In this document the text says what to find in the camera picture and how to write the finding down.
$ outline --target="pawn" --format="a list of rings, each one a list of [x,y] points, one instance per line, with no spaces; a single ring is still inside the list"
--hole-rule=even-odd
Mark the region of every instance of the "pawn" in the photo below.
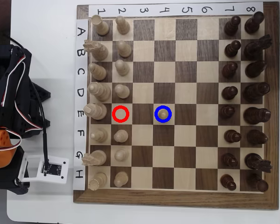
[[[91,18],[91,23],[94,25],[94,28],[98,35],[104,36],[109,32],[108,24],[103,21],[102,17],[99,15],[93,15]]]
[[[241,48],[240,41],[233,41],[225,47],[225,54],[227,57],[234,57]]]
[[[253,129],[247,133],[247,141],[253,145],[265,144],[269,138],[261,131]]]
[[[126,21],[126,19],[119,15],[116,17],[115,22],[117,23],[117,30],[121,34],[126,34],[130,30],[130,24]]]
[[[129,57],[132,53],[132,48],[124,41],[118,41],[116,43],[117,51],[122,57]]]
[[[106,69],[104,69],[102,66],[99,66],[98,64],[90,63],[88,65],[88,69],[96,80],[100,81],[106,78],[107,72]]]
[[[245,23],[245,31],[249,34],[255,33],[259,30],[259,25],[265,19],[265,15],[262,12],[256,12],[250,19]]]
[[[239,142],[242,138],[242,135],[235,130],[228,130],[224,133],[224,139],[229,142]]]
[[[241,23],[241,18],[237,15],[233,16],[224,26],[224,32],[229,36],[234,36],[237,33],[238,26]]]
[[[106,116],[107,108],[101,103],[87,104],[84,107],[84,113],[87,117],[91,117],[95,120],[101,120]]]
[[[114,135],[114,140],[117,142],[125,142],[129,138],[128,133],[125,130],[119,130]]]
[[[244,112],[244,119],[248,124],[256,125],[259,122],[268,122],[271,118],[271,112],[268,109],[249,107]]]
[[[125,99],[130,96],[130,89],[126,85],[118,84],[114,90],[119,98]]]
[[[253,62],[246,67],[245,73],[249,78],[255,78],[259,76],[266,67],[267,65],[265,61]]]
[[[227,188],[228,190],[235,190],[237,188],[237,185],[235,184],[232,176],[230,176],[229,174],[224,174],[221,177],[220,182],[222,186]]]
[[[226,100],[235,98],[238,93],[238,89],[235,86],[227,86],[222,90],[222,97]]]
[[[120,74],[121,76],[125,76],[130,70],[129,65],[122,60],[117,60],[115,62],[115,68],[118,74]]]
[[[225,78],[232,78],[235,75],[235,72],[238,69],[238,64],[235,62],[230,62],[225,65],[222,69],[222,75]]]

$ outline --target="black pawn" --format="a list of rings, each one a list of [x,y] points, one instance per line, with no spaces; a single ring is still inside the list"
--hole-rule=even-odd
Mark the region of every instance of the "black pawn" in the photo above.
[[[267,65],[265,61],[253,62],[246,67],[245,73],[248,77],[255,78],[266,69],[266,66]]]
[[[237,15],[233,16],[224,26],[224,32],[229,36],[234,36],[237,33],[238,26],[241,23],[241,18]]]
[[[241,48],[240,41],[233,41],[225,47],[225,54],[227,57],[234,57]]]
[[[265,19],[265,15],[262,12],[256,12],[245,23],[245,31],[249,34],[255,33],[259,29],[259,25]]]

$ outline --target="chess piece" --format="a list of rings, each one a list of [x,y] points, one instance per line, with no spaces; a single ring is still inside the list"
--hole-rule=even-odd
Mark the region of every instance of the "chess piece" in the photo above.
[[[117,60],[115,62],[115,68],[118,74],[120,74],[121,76],[125,76],[130,70],[129,65],[122,60]]]
[[[91,117],[95,120],[101,120],[106,116],[107,108],[101,103],[87,104],[84,107],[84,113],[87,117]]]
[[[253,129],[247,133],[247,140],[253,145],[266,144],[269,138],[261,131]]]
[[[266,82],[251,84],[244,89],[243,97],[248,102],[253,102],[266,95],[270,90],[270,85]]]
[[[222,186],[227,188],[228,190],[235,190],[237,188],[237,185],[235,184],[232,176],[230,176],[229,174],[224,174],[221,177],[220,182]]]
[[[247,178],[247,182],[251,188],[257,189],[260,192],[266,192],[269,189],[269,185],[265,180],[262,180],[261,177],[257,174],[251,174]]]
[[[88,65],[88,69],[96,80],[100,81],[106,78],[107,72],[106,69],[104,69],[102,66],[99,66],[98,64],[90,63]]]
[[[125,185],[129,180],[128,175],[126,172],[119,172],[116,174],[115,179],[114,179],[114,185],[118,188],[122,187]]]
[[[250,153],[245,157],[245,164],[250,169],[257,169],[262,172],[270,173],[273,168],[271,161],[263,160],[260,155],[256,153]]]
[[[222,75],[225,78],[232,78],[235,75],[237,69],[238,69],[238,64],[235,62],[230,62],[223,67]]]
[[[245,121],[251,125],[256,125],[259,122],[268,122],[270,118],[271,112],[266,108],[249,107],[244,112]]]
[[[130,24],[126,21],[126,19],[119,15],[116,17],[115,22],[117,23],[117,30],[121,34],[126,34],[130,30]]]
[[[122,57],[129,57],[132,53],[132,48],[124,41],[118,41],[116,43],[117,51]]]
[[[238,89],[235,86],[227,86],[222,90],[222,97],[226,100],[235,98],[238,93]]]
[[[90,190],[97,190],[102,188],[107,183],[107,176],[106,174],[99,172],[94,175],[94,177],[89,181],[88,188]]]
[[[249,60],[253,60],[256,56],[262,53],[262,50],[269,48],[272,45],[272,39],[269,34],[259,38],[255,42],[246,45],[244,55]]]
[[[96,131],[91,132],[90,138],[97,142],[104,142],[108,137],[108,133],[103,128],[98,128]]]
[[[231,118],[235,113],[235,109],[233,106],[223,106],[220,111],[219,114],[222,118],[227,119],[227,118]]]
[[[106,162],[107,155],[102,150],[96,150],[94,152],[85,153],[82,157],[82,165],[84,166],[101,166]]]
[[[254,15],[245,23],[245,31],[249,34],[255,33],[259,30],[259,25],[264,19],[265,15],[262,12],[254,13]]]
[[[130,89],[126,85],[118,84],[115,86],[114,90],[117,96],[122,99],[128,98],[130,95]]]
[[[224,139],[229,143],[239,142],[241,138],[242,135],[235,130],[228,130],[224,133]]]
[[[87,90],[99,101],[106,101],[111,95],[111,89],[106,83],[90,83]]]
[[[266,66],[266,62],[262,60],[253,62],[246,67],[245,73],[249,78],[255,78],[266,69]]]
[[[115,160],[122,162],[127,159],[127,156],[128,156],[128,152],[124,149],[120,149],[116,151],[114,158]]]
[[[102,17],[99,15],[93,15],[91,18],[91,23],[93,24],[98,35],[104,36],[109,32],[108,24],[103,21]]]
[[[117,142],[125,142],[129,138],[128,133],[125,130],[119,130],[114,135],[114,140]]]
[[[225,153],[221,157],[222,163],[229,167],[236,167],[238,165],[237,159],[230,153]]]
[[[225,47],[225,54],[227,57],[234,57],[237,55],[238,50],[241,48],[240,41],[233,41]]]
[[[238,26],[241,23],[241,18],[237,15],[233,16],[224,26],[224,32],[229,36],[234,36],[237,33]]]
[[[108,57],[108,49],[105,45],[97,42],[85,40],[83,44],[84,50],[90,52],[97,61],[103,61]]]

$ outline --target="white chess piece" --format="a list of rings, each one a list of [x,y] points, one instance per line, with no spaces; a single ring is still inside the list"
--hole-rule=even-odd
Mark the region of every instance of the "white chess piece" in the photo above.
[[[130,95],[130,89],[126,85],[118,84],[115,86],[114,90],[117,96],[122,99],[128,98]]]
[[[97,104],[87,104],[84,107],[84,113],[87,117],[91,117],[95,120],[103,119],[107,114],[107,108],[101,103]]]

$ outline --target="dark square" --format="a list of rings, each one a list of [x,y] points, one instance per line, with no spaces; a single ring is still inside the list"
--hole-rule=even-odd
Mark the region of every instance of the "dark square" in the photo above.
[[[251,43],[251,42],[254,42],[256,40],[241,40],[241,60],[242,61],[259,61],[259,60],[263,60],[262,58],[262,52],[259,54],[259,55],[256,55],[254,57],[252,57],[251,59],[248,59],[245,54],[244,54],[244,51],[245,51],[245,47]]]
[[[243,95],[245,88],[252,84],[256,84],[256,83],[241,83],[241,104],[262,104],[263,97],[260,97],[259,99],[254,100],[252,102],[245,100],[244,95]]]
[[[154,20],[134,20],[134,41],[154,40]]]
[[[119,172],[126,172],[127,176],[129,177],[129,180],[125,185],[123,185],[121,188],[130,188],[131,187],[131,172],[132,167],[111,167],[111,174],[110,174],[110,187],[116,188],[114,184],[114,180],[116,177],[116,174]]]
[[[133,82],[134,83],[153,83],[154,82],[154,63],[153,62],[134,62],[133,63]]]
[[[175,125],[196,125],[196,104],[175,105]]]
[[[173,189],[174,168],[153,167],[153,188]]]
[[[195,147],[174,147],[174,167],[195,168],[196,148]]]
[[[98,35],[95,30],[95,27],[92,26],[92,40],[93,41],[112,41],[113,40],[113,21],[112,20],[104,20],[109,26],[109,32],[104,35]]]
[[[197,41],[198,61],[219,61],[219,40]]]
[[[197,104],[218,104],[218,93],[218,83],[197,83]]]
[[[247,134],[249,131],[256,129],[262,132],[262,126],[241,126],[241,135],[242,135],[242,139],[241,139],[241,147],[246,147],[246,148],[262,148],[262,144],[251,144],[250,142],[248,142],[247,140]]]
[[[95,120],[91,118],[91,123],[96,125],[96,124],[101,124],[101,125],[109,125],[111,124],[111,117],[112,117],[112,106],[111,104],[104,104],[107,108],[107,114],[106,116],[101,119],[101,120]]]
[[[155,41],[154,61],[175,62],[175,41]]]
[[[132,167],[152,167],[153,147],[132,146]]]
[[[197,77],[197,62],[176,62],[175,82],[195,83]]]
[[[102,165],[103,167],[110,166],[111,165],[111,146],[90,146],[89,153],[93,153],[96,150],[102,150],[104,153],[106,153],[107,159],[106,162]]]
[[[220,116],[220,111],[222,109],[222,107],[224,106],[232,106],[234,107],[234,114],[231,118],[222,118]],[[240,123],[241,123],[241,111],[240,111],[240,107],[241,105],[240,104],[219,104],[219,111],[218,111],[218,125],[221,125],[221,126],[240,126]]]
[[[238,69],[236,70],[233,77],[225,78],[222,75],[223,67],[229,63],[230,62],[219,62],[219,82],[220,83],[240,83],[241,82],[241,62],[235,62],[238,64]]]
[[[196,126],[196,146],[218,147],[218,126]]]
[[[154,125],[154,146],[174,146],[174,125]]]
[[[114,140],[114,135],[119,130],[125,130],[129,138],[125,142],[117,142]],[[111,145],[130,146],[132,145],[132,125],[111,125]]]
[[[118,84],[125,85],[129,88],[130,95],[128,96],[128,98],[122,99],[117,95],[114,89]],[[116,104],[133,103],[133,83],[112,83],[112,103],[116,103]]]
[[[229,36],[224,32],[225,24],[230,20],[230,18],[219,19],[219,39],[220,40],[240,40],[241,39],[241,24],[238,25],[238,30],[235,35]]]
[[[133,104],[133,125],[152,125],[153,115],[153,104]]]
[[[128,45],[131,46],[132,48],[132,53],[129,57],[122,57],[119,55],[118,51],[117,51],[117,46],[116,43],[117,41],[113,41],[113,52],[112,52],[112,57],[113,57],[113,61],[117,61],[117,60],[123,60],[124,62],[132,62],[133,61],[133,47],[134,47],[134,42],[133,41],[125,41]]]
[[[196,169],[196,190],[217,190],[217,169]]]
[[[230,167],[222,162],[222,156],[226,153],[230,153],[238,161],[236,167]],[[218,148],[218,169],[239,169],[240,165],[240,148]]]
[[[176,40],[197,40],[197,19],[176,20]]]

